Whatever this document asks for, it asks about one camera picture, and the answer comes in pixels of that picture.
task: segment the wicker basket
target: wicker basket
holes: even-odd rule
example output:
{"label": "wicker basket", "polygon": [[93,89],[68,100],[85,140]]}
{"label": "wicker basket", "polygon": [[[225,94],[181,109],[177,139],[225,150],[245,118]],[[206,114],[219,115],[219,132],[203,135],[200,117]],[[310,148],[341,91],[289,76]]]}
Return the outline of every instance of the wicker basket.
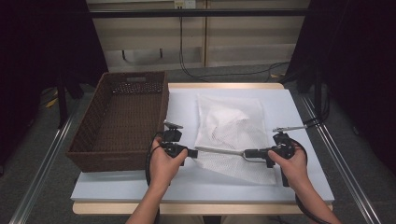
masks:
{"label": "wicker basket", "polygon": [[103,74],[66,156],[82,172],[145,169],[168,100],[165,72]]}

